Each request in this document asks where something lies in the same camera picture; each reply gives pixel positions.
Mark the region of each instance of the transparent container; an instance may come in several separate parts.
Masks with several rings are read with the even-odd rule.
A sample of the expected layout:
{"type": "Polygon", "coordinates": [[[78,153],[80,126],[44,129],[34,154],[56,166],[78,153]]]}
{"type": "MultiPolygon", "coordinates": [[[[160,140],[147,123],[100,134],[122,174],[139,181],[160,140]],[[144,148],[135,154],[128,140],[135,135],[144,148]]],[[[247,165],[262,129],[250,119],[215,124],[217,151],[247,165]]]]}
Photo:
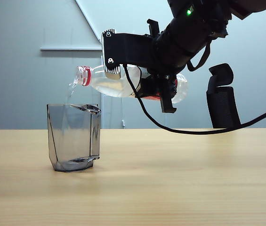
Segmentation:
{"type": "MultiPolygon", "coordinates": [[[[135,65],[128,65],[127,69],[129,77],[138,91],[140,89],[142,70],[135,65]]],[[[143,73],[144,76],[149,76],[149,74],[144,72],[144,70],[143,73]]],[[[111,97],[135,97],[134,91],[127,80],[127,76],[122,65],[120,65],[119,73],[116,74],[106,74],[103,65],[95,68],[78,66],[74,84],[92,86],[98,92],[111,97]]],[[[177,74],[176,89],[177,93],[171,100],[173,104],[182,101],[188,92],[188,82],[182,74],[177,74]]],[[[160,98],[157,97],[145,97],[145,99],[160,100],[160,98]]]]}
{"type": "Polygon", "coordinates": [[[72,172],[99,159],[101,111],[95,105],[47,105],[49,158],[55,171],[72,172]]]}

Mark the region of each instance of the black chair backrest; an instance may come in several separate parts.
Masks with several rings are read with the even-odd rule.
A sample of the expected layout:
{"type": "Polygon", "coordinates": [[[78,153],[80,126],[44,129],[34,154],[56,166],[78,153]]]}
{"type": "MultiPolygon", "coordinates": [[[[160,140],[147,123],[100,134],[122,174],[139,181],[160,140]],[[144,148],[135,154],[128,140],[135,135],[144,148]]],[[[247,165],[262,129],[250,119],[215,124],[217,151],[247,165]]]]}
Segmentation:
{"type": "Polygon", "coordinates": [[[241,124],[236,109],[234,90],[229,85],[233,72],[228,64],[211,67],[212,76],[206,92],[207,104],[213,128],[232,128],[241,124]]]}

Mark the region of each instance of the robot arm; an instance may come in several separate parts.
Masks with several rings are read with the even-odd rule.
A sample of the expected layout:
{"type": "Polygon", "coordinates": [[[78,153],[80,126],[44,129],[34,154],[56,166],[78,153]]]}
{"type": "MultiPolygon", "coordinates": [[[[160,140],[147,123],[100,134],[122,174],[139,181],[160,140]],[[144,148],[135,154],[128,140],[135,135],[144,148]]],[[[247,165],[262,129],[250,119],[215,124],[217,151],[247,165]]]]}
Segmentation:
{"type": "Polygon", "coordinates": [[[144,67],[150,73],[142,79],[139,96],[159,96],[164,113],[174,113],[171,99],[176,94],[176,74],[187,65],[190,71],[201,67],[210,53],[210,43],[225,38],[232,14],[240,19],[266,9],[266,0],[168,0],[174,18],[160,32],[158,22],[147,20],[150,34],[102,34],[105,73],[115,78],[120,64],[144,67]],[[204,54],[194,67],[191,59],[204,54]]]}

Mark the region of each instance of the plastic water bottle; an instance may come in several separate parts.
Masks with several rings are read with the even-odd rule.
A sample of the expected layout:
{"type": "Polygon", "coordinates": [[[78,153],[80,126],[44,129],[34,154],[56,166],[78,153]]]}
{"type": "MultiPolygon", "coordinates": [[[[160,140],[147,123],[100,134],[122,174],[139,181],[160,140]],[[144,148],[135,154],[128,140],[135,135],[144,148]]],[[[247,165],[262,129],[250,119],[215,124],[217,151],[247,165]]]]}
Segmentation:
{"type": "MultiPolygon", "coordinates": [[[[138,91],[140,88],[141,70],[135,65],[128,65],[127,69],[129,77],[138,91]]],[[[95,68],[78,66],[74,84],[92,86],[98,92],[111,97],[135,97],[122,65],[120,65],[120,78],[107,77],[103,65],[95,68]]],[[[175,104],[183,100],[187,95],[187,90],[187,80],[183,75],[177,74],[177,93],[172,98],[172,103],[175,104]]]]}

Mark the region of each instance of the black strap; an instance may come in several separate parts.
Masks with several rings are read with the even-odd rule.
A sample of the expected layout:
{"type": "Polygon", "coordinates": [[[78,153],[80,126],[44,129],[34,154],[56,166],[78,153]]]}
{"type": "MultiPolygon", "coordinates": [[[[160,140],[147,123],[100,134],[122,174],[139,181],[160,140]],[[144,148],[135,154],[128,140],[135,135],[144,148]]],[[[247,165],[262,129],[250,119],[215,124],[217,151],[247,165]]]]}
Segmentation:
{"type": "Polygon", "coordinates": [[[193,64],[191,63],[191,61],[189,60],[187,62],[187,68],[189,71],[193,72],[195,70],[197,70],[198,68],[202,67],[204,65],[204,63],[206,62],[206,60],[208,59],[209,55],[210,55],[210,44],[212,42],[212,38],[209,37],[208,38],[208,41],[207,41],[207,45],[206,45],[206,48],[205,48],[205,51],[203,53],[203,56],[201,57],[198,65],[196,67],[193,66],[193,64]]]}

